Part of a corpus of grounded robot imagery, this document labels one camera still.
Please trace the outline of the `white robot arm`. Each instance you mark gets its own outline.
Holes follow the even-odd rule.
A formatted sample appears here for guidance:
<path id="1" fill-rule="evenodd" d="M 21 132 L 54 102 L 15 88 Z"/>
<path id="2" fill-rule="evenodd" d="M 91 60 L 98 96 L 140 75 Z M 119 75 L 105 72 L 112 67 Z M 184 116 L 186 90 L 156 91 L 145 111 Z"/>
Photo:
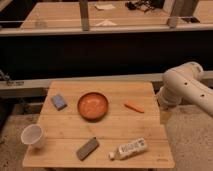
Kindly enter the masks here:
<path id="1" fill-rule="evenodd" d="M 185 99 L 213 118 L 213 90 L 200 82 L 203 75 L 204 70 L 197 62 L 168 69 L 162 76 L 163 86 L 156 94 L 160 107 L 175 108 Z"/>

